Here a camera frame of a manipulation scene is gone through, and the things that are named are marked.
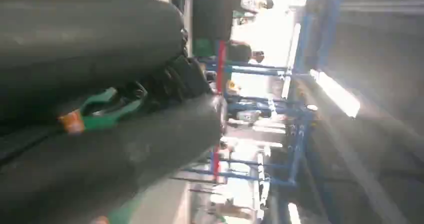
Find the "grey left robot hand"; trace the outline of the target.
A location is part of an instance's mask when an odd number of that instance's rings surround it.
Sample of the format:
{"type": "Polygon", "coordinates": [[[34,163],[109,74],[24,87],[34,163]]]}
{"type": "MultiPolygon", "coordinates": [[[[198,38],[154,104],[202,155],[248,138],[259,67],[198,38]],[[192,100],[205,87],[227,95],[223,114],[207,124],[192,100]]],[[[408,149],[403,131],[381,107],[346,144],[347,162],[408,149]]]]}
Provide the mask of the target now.
{"type": "Polygon", "coordinates": [[[222,99],[161,0],[0,0],[0,221],[129,224],[222,137],[222,99]]]}

